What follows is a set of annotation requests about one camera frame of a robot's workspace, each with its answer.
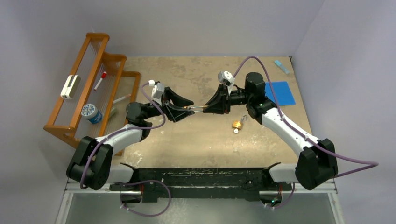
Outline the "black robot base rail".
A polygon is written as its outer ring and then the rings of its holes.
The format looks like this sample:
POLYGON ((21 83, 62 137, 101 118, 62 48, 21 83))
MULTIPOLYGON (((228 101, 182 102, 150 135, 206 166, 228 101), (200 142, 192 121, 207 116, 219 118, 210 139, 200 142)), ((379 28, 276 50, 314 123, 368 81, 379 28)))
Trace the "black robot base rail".
POLYGON ((106 176, 100 173, 95 181, 86 178, 87 189, 69 179, 66 191, 87 193, 141 193, 144 203, 156 203, 159 198, 245 199, 275 203, 282 199, 277 193, 335 193, 333 180, 313 188, 305 188, 296 180, 278 181, 270 171, 281 163, 266 168, 133 168, 127 164, 112 166, 106 176))

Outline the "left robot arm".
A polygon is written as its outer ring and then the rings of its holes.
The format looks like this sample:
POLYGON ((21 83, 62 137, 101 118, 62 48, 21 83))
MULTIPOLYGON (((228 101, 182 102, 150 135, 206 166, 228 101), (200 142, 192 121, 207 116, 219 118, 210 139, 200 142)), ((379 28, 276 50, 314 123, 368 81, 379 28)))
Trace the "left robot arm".
POLYGON ((92 138, 85 136, 68 165, 68 178, 80 183, 81 188, 98 190, 107 182, 112 158, 122 149, 143 141, 155 127, 147 119, 162 116, 178 122, 194 114, 188 109, 194 102, 166 87, 159 101, 151 98, 148 103, 132 102, 126 106, 127 124, 108 135, 92 138))

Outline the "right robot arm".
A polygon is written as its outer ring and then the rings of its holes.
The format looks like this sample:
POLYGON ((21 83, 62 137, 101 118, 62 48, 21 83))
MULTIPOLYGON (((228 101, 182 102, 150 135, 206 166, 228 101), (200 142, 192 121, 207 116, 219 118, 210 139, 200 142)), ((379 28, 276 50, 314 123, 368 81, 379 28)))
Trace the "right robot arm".
POLYGON ((265 95, 266 83, 261 74, 246 75, 244 88, 235 86, 235 78, 228 71, 218 74, 219 86, 204 105, 204 113, 228 114, 231 106, 245 105, 248 115, 280 137, 298 156, 296 164, 278 163, 265 169, 263 186, 273 190, 281 182, 297 182, 312 190, 338 174, 334 144, 320 140, 296 125, 265 95))

